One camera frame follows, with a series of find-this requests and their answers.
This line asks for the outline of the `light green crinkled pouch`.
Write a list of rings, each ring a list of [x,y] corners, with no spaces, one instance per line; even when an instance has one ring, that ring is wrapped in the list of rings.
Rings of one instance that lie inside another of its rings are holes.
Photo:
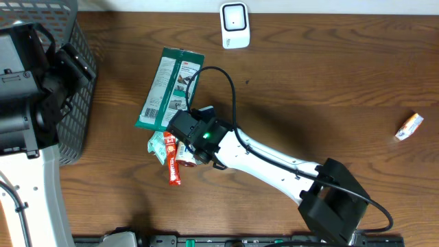
[[[156,131],[147,142],[147,151],[157,157],[161,165],[165,164],[167,155],[163,132]]]

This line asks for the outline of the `green-lid jar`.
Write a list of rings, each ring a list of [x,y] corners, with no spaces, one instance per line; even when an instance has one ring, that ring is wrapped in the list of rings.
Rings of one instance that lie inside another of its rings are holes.
[[[193,154],[188,151],[187,147],[182,141],[178,142],[176,163],[185,167],[195,167],[197,165]]]

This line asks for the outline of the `orange snack packet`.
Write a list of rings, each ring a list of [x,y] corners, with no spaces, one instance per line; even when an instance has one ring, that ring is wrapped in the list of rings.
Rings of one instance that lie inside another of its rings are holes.
[[[409,117],[403,125],[397,130],[395,138],[397,141],[404,141],[414,134],[418,127],[422,124],[424,118],[418,113],[414,113]]]

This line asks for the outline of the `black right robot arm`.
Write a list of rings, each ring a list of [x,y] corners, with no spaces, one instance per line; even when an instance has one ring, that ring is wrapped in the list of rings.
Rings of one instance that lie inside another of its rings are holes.
[[[353,244],[370,197],[342,163],[329,158],[321,165],[282,154],[217,119],[199,121],[188,142],[199,161],[250,174],[291,198],[321,240]]]

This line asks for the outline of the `red stick sachet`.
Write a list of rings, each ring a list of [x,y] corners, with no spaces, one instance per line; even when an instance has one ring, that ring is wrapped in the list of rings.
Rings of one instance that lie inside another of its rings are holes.
[[[169,170],[169,184],[172,186],[179,186],[181,185],[181,179],[178,164],[176,163],[176,138],[170,132],[164,132],[163,137]]]

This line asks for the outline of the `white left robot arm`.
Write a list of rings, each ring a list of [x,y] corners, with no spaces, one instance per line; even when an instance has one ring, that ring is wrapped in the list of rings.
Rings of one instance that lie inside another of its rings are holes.
[[[60,168],[82,155],[96,74],[73,45],[11,44],[1,72],[1,205],[14,246],[73,246]]]

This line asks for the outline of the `green 3M package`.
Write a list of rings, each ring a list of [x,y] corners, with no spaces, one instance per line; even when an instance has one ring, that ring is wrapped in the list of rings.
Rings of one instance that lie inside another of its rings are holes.
[[[164,131],[178,110],[186,110],[186,98],[193,98],[204,55],[165,47],[150,91],[135,123],[137,128]]]

